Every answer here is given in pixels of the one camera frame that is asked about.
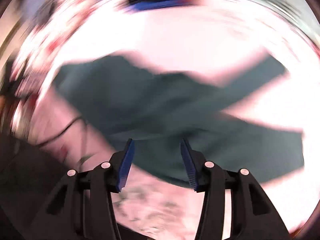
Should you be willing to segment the dark teal pants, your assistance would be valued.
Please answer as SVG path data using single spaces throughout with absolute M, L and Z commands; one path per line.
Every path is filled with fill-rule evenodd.
M 264 183 L 304 165 L 301 133 L 245 122 L 223 110 L 284 71 L 269 56 L 220 88 L 106 56 L 62 66 L 53 85 L 115 150 L 133 139 L 134 164 L 168 183 L 189 185 L 182 139 L 222 168 L 247 168 Z

